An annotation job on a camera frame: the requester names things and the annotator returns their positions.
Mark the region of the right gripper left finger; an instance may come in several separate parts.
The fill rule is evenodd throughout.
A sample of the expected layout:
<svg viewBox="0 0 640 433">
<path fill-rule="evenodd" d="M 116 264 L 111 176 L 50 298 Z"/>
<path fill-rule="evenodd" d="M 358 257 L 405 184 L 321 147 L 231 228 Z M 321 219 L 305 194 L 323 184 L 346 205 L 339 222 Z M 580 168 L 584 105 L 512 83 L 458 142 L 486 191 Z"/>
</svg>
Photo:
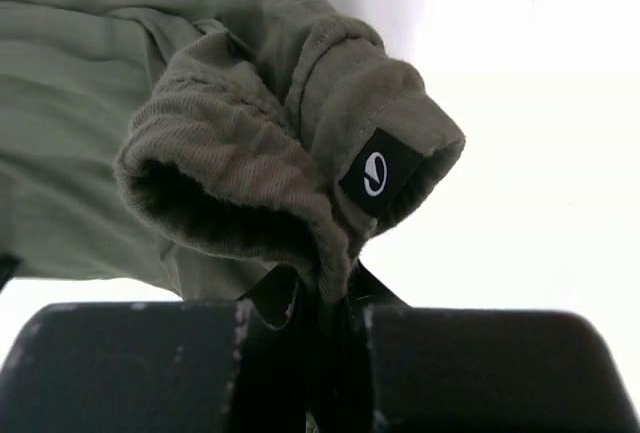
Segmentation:
<svg viewBox="0 0 640 433">
<path fill-rule="evenodd" d="M 231 302 L 60 303 L 1 370 L 5 432 L 301 432 L 304 295 L 279 267 Z"/>
</svg>

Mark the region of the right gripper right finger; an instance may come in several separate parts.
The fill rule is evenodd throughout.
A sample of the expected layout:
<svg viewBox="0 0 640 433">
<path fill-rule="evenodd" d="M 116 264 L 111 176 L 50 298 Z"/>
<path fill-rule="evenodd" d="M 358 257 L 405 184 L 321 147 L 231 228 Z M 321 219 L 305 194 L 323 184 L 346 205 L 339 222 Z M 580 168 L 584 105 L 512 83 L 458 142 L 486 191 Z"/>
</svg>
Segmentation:
<svg viewBox="0 0 640 433">
<path fill-rule="evenodd" d="M 411 307 L 364 267 L 344 304 L 349 432 L 635 432 L 611 352 L 562 311 Z"/>
</svg>

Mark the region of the olive green shorts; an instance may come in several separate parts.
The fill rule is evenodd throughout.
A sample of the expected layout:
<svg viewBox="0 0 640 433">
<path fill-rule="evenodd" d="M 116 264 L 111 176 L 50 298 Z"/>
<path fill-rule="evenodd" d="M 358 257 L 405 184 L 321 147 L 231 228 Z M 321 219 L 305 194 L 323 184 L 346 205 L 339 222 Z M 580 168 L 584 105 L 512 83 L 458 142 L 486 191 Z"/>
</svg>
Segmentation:
<svg viewBox="0 0 640 433">
<path fill-rule="evenodd" d="M 325 330 L 465 137 L 327 0 L 1 0 L 1 266 L 233 299 L 294 268 Z"/>
</svg>

